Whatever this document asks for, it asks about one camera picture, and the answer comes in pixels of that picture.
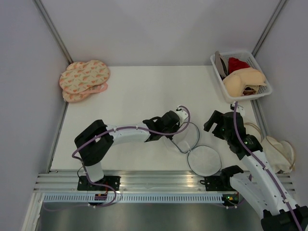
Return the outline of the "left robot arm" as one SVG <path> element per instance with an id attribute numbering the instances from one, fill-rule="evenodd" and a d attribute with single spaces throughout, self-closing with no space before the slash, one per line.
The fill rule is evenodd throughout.
<path id="1" fill-rule="evenodd" d="M 156 116 L 135 125 L 111 126 L 96 120 L 82 131 L 74 140 L 81 163 L 86 172 L 82 183 L 96 191 L 101 190 L 106 182 L 101 161 L 112 146 L 129 142 L 152 142 L 161 137 L 172 139 L 184 122 L 189 121 L 189 114 L 182 110 L 168 111 L 162 117 Z"/>

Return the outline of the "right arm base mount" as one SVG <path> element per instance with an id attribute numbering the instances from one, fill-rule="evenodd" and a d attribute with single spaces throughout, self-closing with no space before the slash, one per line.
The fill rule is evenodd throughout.
<path id="1" fill-rule="evenodd" d="M 220 176 L 207 176 L 199 183 L 205 187 L 207 192 L 231 192 L 234 191 L 232 187 L 226 186 Z"/>

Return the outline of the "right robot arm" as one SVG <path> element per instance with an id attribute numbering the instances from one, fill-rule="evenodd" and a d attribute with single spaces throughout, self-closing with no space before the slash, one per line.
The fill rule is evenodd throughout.
<path id="1" fill-rule="evenodd" d="M 304 231 L 308 226 L 308 208 L 300 206 L 288 193 L 270 167 L 257 138 L 247 134 L 244 121 L 236 111 L 213 112 L 204 123 L 204 131 L 225 140 L 230 150 L 250 171 L 255 183 L 237 165 L 221 170 L 220 185 L 236 190 L 260 217 L 265 231 Z"/>

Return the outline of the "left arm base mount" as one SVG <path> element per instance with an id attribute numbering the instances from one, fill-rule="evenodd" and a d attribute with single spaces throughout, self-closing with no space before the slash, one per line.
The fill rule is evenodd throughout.
<path id="1" fill-rule="evenodd" d="M 80 176 L 77 184 L 78 191 L 111 191 L 113 188 L 115 191 L 119 190 L 120 176 L 105 176 L 103 179 L 90 183 L 86 176 Z"/>

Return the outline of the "white mesh laundry bag blue zipper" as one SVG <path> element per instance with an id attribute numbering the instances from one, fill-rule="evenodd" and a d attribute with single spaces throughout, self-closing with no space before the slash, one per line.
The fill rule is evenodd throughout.
<path id="1" fill-rule="evenodd" d="M 221 170 L 221 158 L 213 148 L 199 143 L 201 132 L 198 126 L 191 122 L 180 134 L 172 139 L 163 138 L 168 150 L 186 158 L 190 170 L 197 176 L 208 177 Z"/>

